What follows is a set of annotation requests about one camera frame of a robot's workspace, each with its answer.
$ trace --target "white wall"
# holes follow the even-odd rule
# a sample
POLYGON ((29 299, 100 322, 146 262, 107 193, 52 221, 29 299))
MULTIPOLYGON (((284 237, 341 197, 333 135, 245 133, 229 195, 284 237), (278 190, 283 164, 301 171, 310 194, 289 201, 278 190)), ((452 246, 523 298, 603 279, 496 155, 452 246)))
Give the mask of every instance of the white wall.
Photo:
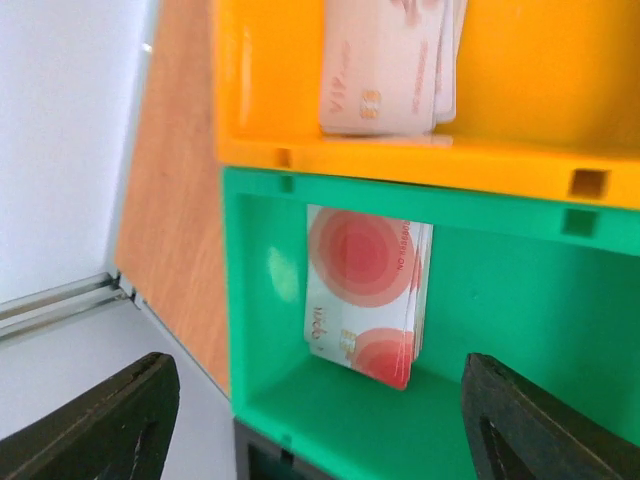
POLYGON ((0 303, 105 270, 149 5, 0 1, 0 303))

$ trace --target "wooden surface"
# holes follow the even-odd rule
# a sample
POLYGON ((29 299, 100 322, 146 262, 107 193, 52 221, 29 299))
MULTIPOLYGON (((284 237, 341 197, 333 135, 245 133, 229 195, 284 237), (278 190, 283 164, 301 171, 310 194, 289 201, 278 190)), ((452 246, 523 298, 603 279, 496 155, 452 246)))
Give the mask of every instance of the wooden surface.
POLYGON ((116 263, 228 391, 209 0, 163 0, 116 263))

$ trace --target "plastic bin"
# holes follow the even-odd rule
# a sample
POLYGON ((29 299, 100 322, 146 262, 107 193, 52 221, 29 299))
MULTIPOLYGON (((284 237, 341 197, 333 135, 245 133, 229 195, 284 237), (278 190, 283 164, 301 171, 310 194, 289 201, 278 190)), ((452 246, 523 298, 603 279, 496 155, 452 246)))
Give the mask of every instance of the plastic bin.
POLYGON ((455 123, 375 140, 321 135, 323 0, 216 6, 224 163, 640 208, 637 0, 469 2, 455 123))
POLYGON ((233 411, 287 451, 350 480, 475 478, 469 352, 640 443, 640 212, 235 168, 224 202, 233 411), (406 391, 309 353, 309 203, 436 225, 406 391))

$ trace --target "white surface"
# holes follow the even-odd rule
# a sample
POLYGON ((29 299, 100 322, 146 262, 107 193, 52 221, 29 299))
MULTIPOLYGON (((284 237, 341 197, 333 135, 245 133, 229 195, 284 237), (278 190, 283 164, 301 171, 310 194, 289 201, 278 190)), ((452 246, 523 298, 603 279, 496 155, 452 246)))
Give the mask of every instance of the white surface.
POLYGON ((0 439, 153 351, 173 355, 180 376, 163 480, 236 478, 229 401, 157 319, 128 300, 0 340, 0 365, 7 367, 0 376, 0 439))
POLYGON ((0 303, 105 271, 148 6, 0 1, 0 303))

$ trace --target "orange bin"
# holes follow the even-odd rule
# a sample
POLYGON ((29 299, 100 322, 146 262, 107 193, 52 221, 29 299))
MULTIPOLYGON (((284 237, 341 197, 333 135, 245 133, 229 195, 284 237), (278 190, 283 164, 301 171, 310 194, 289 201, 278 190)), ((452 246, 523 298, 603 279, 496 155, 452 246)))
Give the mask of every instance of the orange bin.
POLYGON ((323 22, 215 2, 219 161, 640 209, 638 0, 470 0, 457 119, 420 138, 322 134, 323 22))

